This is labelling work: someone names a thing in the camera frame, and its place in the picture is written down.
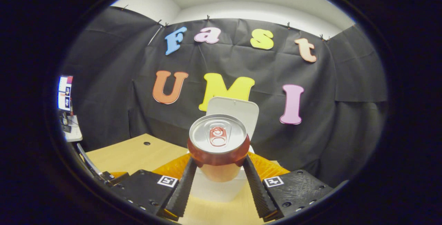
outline table surface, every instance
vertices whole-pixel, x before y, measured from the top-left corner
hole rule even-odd
[[[150,142],[150,145],[144,145],[144,142]],[[155,170],[186,152],[187,148],[144,134],[87,152],[87,156],[101,171],[126,171],[131,175],[140,169]],[[248,183],[229,203],[215,203],[190,195],[184,217],[178,222],[183,225],[259,225],[264,223],[258,217]]]
[[[80,131],[80,126],[78,124],[77,116],[74,115],[72,118],[68,118],[68,125],[71,126],[71,132],[65,132],[65,139],[67,142],[75,142],[83,140],[83,136]]]

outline soda can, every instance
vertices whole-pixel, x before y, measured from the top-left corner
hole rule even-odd
[[[225,114],[199,118],[189,131],[188,149],[198,167],[211,181],[233,180],[250,147],[244,124]]]

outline monitor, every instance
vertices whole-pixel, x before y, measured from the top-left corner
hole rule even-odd
[[[73,110],[71,105],[72,79],[73,76],[62,75],[58,83],[58,108],[71,115]]]

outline pull tab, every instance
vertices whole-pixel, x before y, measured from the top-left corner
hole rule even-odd
[[[224,128],[214,127],[210,129],[210,144],[217,147],[227,144],[227,135]]]

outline letter m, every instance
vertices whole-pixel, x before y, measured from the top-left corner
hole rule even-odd
[[[248,101],[250,89],[254,85],[254,80],[249,77],[238,77],[232,86],[227,90],[224,80],[220,74],[207,73],[204,75],[207,81],[205,88],[204,100],[199,105],[199,110],[207,111],[209,100],[215,96],[224,96],[228,98],[240,99]]]

